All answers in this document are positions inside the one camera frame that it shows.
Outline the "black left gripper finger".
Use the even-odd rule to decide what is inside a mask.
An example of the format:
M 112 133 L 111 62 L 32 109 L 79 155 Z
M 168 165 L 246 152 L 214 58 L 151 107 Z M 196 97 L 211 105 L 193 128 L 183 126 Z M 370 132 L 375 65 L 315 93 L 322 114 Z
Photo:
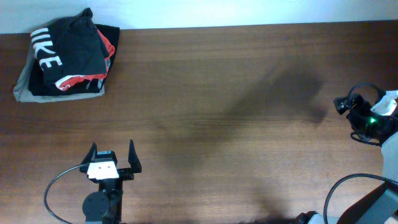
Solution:
M 128 154 L 128 163 L 130 164 L 131 170 L 133 173 L 141 173 L 142 165 L 137 156 L 134 141 L 131 139 L 129 142 L 129 154 Z
M 89 150 L 89 152 L 87 153 L 87 155 L 84 157 L 84 159 L 81 162 L 81 165 L 83 164 L 89 164 L 93 159 L 95 159 L 97 154 L 97 145 L 94 142 Z

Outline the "dark green t-shirt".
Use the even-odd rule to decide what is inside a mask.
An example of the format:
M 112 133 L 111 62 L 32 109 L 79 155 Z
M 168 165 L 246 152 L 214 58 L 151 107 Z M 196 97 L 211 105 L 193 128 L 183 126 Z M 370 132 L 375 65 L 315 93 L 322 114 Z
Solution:
M 115 48 L 92 18 L 91 9 L 86 8 L 30 34 L 44 85 L 66 91 L 85 80 L 106 78 Z

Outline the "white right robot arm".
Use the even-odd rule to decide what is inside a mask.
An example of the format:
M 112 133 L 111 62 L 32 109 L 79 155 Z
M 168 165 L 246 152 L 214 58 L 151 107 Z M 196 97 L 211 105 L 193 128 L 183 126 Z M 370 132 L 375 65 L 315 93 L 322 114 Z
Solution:
M 328 195 L 322 213 L 310 211 L 297 216 L 294 223 L 397 223 L 397 92 L 380 93 L 372 105 L 359 94 L 333 100 L 339 114 L 346 118 L 355 141 L 379 146 L 383 156 L 382 175 L 351 174 L 338 180 Z M 350 206 L 340 217 L 328 217 L 328 205 L 334 191 L 353 178 L 380 180 L 382 184 Z

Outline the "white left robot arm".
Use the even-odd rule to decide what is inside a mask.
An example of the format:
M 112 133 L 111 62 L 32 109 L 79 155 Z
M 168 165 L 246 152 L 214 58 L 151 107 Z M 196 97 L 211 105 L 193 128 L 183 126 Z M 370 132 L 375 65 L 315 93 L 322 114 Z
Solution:
M 118 168 L 116 153 L 99 151 L 93 143 L 79 168 L 90 181 L 98 185 L 98 190 L 89 194 L 83 201 L 85 223 L 121 223 L 123 183 L 134 180 L 134 175 L 142 172 L 134 141 L 129 142 L 127 161 L 129 167 Z

